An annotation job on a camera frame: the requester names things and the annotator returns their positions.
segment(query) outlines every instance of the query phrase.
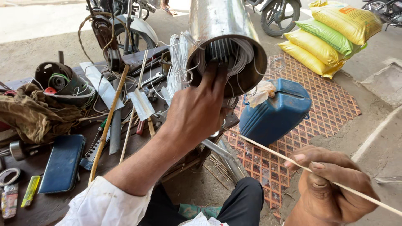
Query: blue phone case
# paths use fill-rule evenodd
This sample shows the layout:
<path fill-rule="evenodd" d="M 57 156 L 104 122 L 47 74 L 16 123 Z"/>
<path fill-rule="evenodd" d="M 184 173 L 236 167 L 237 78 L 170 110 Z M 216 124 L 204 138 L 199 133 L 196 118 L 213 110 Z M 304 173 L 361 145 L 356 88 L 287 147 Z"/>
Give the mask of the blue phone case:
<path fill-rule="evenodd" d="M 85 138 L 81 134 L 56 137 L 38 194 L 74 188 L 84 145 Z"/>

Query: orange patterned mat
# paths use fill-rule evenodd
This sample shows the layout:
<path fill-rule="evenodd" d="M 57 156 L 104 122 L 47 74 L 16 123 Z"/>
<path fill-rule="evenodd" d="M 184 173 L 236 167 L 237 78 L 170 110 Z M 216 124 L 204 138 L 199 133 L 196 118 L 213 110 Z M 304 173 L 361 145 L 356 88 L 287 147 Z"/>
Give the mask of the orange patterned mat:
<path fill-rule="evenodd" d="M 336 134 L 348 120 L 360 115 L 355 98 L 349 95 L 333 80 L 323 78 L 286 53 L 272 56 L 285 59 L 286 68 L 273 76 L 265 76 L 265 80 L 284 78 L 300 83 L 312 99 L 310 119 L 303 120 L 296 128 L 269 145 L 269 148 L 283 155 L 290 156 L 294 150 L 308 145 L 313 136 L 322 134 L 325 137 Z M 243 96 L 234 109 L 237 117 L 246 105 Z M 237 135 L 226 132 L 225 138 L 238 151 L 237 156 L 250 177 L 258 180 L 264 189 L 265 201 L 270 208 L 275 208 L 274 216 L 280 222 L 279 209 L 282 207 L 282 194 L 289 188 L 294 172 L 289 172 L 283 165 L 284 159 L 278 158 L 257 146 L 246 142 Z"/>

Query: forearm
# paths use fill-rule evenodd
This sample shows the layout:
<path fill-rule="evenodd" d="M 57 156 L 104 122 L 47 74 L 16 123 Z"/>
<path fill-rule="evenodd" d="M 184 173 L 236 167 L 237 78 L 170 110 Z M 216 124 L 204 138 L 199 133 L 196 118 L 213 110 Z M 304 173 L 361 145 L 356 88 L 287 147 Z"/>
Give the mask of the forearm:
<path fill-rule="evenodd" d="M 104 178 L 135 196 L 143 196 L 157 180 L 193 147 L 162 126 L 137 153 L 109 171 Z"/>
<path fill-rule="evenodd" d="M 305 210 L 302 201 L 299 200 L 292 212 L 285 220 L 285 226 L 339 226 L 340 224 L 334 222 L 325 222 L 312 216 Z"/>

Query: roll of tape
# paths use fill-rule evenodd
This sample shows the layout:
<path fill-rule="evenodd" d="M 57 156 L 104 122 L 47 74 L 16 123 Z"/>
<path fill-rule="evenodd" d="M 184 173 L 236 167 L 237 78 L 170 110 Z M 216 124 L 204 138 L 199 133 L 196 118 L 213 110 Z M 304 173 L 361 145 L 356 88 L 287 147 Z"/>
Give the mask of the roll of tape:
<path fill-rule="evenodd" d="M 16 173 L 11 179 L 7 178 L 8 175 Z M 21 176 L 21 170 L 18 168 L 9 168 L 0 173 L 0 187 L 11 185 Z"/>

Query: wooden workbench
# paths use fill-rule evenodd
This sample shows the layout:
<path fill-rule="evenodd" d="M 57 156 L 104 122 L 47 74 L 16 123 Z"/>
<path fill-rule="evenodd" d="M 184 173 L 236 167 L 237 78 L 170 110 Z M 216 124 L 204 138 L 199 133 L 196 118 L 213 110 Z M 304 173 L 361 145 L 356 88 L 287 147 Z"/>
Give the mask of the wooden workbench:
<path fill-rule="evenodd" d="M 156 51 L 162 49 L 164 47 L 158 47 L 156 48 Z M 153 49 L 148 52 L 148 58 L 151 57 L 153 54 Z M 144 52 L 139 52 L 135 54 L 130 54 L 123 56 L 123 59 L 126 64 L 131 64 L 131 65 L 139 65 L 142 63 L 142 60 L 144 58 Z M 95 64 L 105 64 L 105 62 L 98 62 Z M 85 77 L 83 70 L 81 67 L 76 67 L 73 68 L 73 70 L 81 77 Z M 154 76 L 157 72 L 161 72 L 162 68 L 155 67 L 152 68 L 151 73 L 148 71 L 147 73 L 144 73 L 143 76 L 143 81 L 148 79 L 151 76 Z M 13 82 L 8 82 L 6 85 L 9 87 L 15 88 L 19 87 L 20 85 L 30 82 L 30 79 L 23 79 L 19 81 L 13 81 Z M 166 86 L 166 80 L 160 84 L 160 88 L 162 86 Z M 167 109 L 167 104 L 164 100 L 161 98 L 158 98 L 158 100 L 154 103 L 152 103 L 154 109 L 156 112 L 158 111 L 165 111 Z M 106 106 L 102 102 L 101 99 L 98 100 L 98 103 L 96 104 L 97 110 L 105 110 Z M 121 116 L 126 117 L 128 112 L 132 109 L 132 104 L 131 102 L 127 103 L 125 107 L 122 109 Z M 228 116 L 226 120 L 226 127 L 233 127 L 238 123 L 238 118 L 236 117 L 235 114 Z M 81 124 L 79 124 L 76 128 L 73 128 L 71 130 L 71 134 L 82 134 L 86 138 L 86 145 L 84 148 L 84 152 L 86 152 L 90 147 L 96 133 L 97 129 L 99 127 L 100 123 L 97 122 L 88 122 L 88 121 L 83 121 Z M 122 129 L 122 136 L 121 136 L 121 147 L 123 147 L 124 139 L 125 139 L 125 134 L 127 131 L 127 126 L 128 123 L 126 124 L 125 127 Z M 136 127 L 132 127 L 130 134 L 135 134 L 136 132 Z M 222 135 L 223 131 L 220 132 L 219 136 L 214 138 L 212 141 L 217 142 L 220 139 L 220 136 Z M 150 139 L 150 133 L 148 130 L 148 124 L 145 124 L 144 127 L 144 132 L 142 136 L 135 135 L 135 136 L 130 136 L 128 139 L 127 143 L 127 149 L 126 149 L 126 154 L 125 156 L 129 156 L 133 153 L 135 153 L 137 150 L 139 150 L 148 140 Z M 12 157 L 5 157 L 5 162 L 6 162 L 6 167 L 7 168 L 19 168 L 21 171 L 23 171 L 23 177 L 21 181 L 19 182 L 19 191 L 18 191 L 18 204 L 17 204 L 17 214 L 11 219 L 6 219 L 5 220 L 5 225 L 54 225 L 58 221 L 60 221 L 65 214 L 68 211 L 68 203 L 72 198 L 74 198 L 77 194 L 79 194 L 81 191 L 86 189 L 88 185 L 88 180 L 89 180 L 89 175 L 90 172 L 85 170 L 82 167 L 79 167 L 78 173 L 80 175 L 80 181 L 77 181 L 75 188 L 72 191 L 69 192 L 63 192 L 63 193 L 55 193 L 55 194 L 35 194 L 34 200 L 31 204 L 31 206 L 26 207 L 26 208 L 20 208 L 22 199 L 24 197 L 27 185 L 29 183 L 29 180 L 31 176 L 34 175 L 43 175 L 46 164 L 50 155 L 51 147 L 43 148 L 42 151 L 35 155 L 32 156 L 26 160 L 16 162 Z M 191 151 L 188 155 L 185 157 L 185 166 L 189 165 L 201 165 L 205 161 L 205 159 L 209 156 L 210 154 L 209 149 L 202 149 L 200 147 L 194 149 Z M 106 145 L 103 154 L 99 160 L 98 168 L 96 171 L 96 175 L 103 175 L 109 170 L 111 170 L 113 167 L 115 167 L 120 160 L 120 155 L 121 151 L 117 152 L 113 155 L 109 155 L 109 146 Z M 165 178 L 171 178 L 175 176 L 178 172 L 178 169 L 181 169 L 183 166 L 183 160 L 180 160 L 177 164 L 172 166 L 172 168 L 168 171 L 168 173 L 165 174 Z"/>

